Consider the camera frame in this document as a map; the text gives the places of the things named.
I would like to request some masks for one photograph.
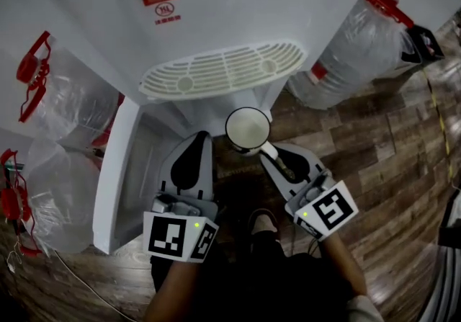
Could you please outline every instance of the black pants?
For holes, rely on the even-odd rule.
[[[151,263],[158,290],[172,261],[151,257]],[[336,313],[344,312],[352,298],[350,284],[328,262],[306,253],[286,257],[270,231],[254,236],[251,255],[243,264],[229,264],[213,244],[202,272],[194,299],[196,321],[217,321],[217,316],[219,321],[235,321],[239,316],[255,321],[296,321],[296,316],[304,321],[341,321],[342,314]]]

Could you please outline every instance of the wood laminate floor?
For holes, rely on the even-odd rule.
[[[461,48],[449,25],[438,31],[438,38],[447,58],[426,71],[459,179]],[[272,114],[272,141],[294,143],[318,154],[354,196],[360,213],[340,234],[363,267],[370,297],[385,320],[415,321],[431,289],[438,227],[454,192],[439,118],[422,72],[375,81],[328,111],[301,107],[284,91]],[[286,254],[307,251],[311,237],[294,230],[258,158],[242,158],[218,138],[215,159],[215,198],[223,220],[218,242],[229,259],[239,252],[236,220],[259,204],[279,218]],[[243,187],[250,189],[243,192]],[[15,238],[3,220],[0,229],[0,252],[6,258]],[[111,256],[91,247],[64,259],[103,298],[134,319],[142,318],[154,288],[140,238]],[[1,283],[29,311],[31,321],[122,320],[55,256],[22,261],[15,275],[2,262]]]

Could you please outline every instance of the white mug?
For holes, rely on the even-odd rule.
[[[261,151],[276,161],[279,153],[267,141],[270,132],[271,124],[267,116],[253,107],[236,109],[225,122],[225,134],[236,151],[245,156],[253,156]]]

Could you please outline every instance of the plastic wrap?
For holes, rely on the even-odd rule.
[[[78,253],[92,243],[99,170],[89,158],[50,140],[34,140],[22,176],[35,219],[33,236],[45,251]]]
[[[51,52],[46,89],[30,120],[65,145],[90,146],[117,110],[117,90],[64,48]]]
[[[318,60],[326,71],[290,77],[290,91],[302,104],[326,109],[400,63],[402,52],[414,52],[406,27],[359,0]]]

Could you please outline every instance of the mug handle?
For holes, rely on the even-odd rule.
[[[279,158],[279,152],[269,141],[267,141],[261,146],[261,150],[274,161],[276,161],[277,158]]]

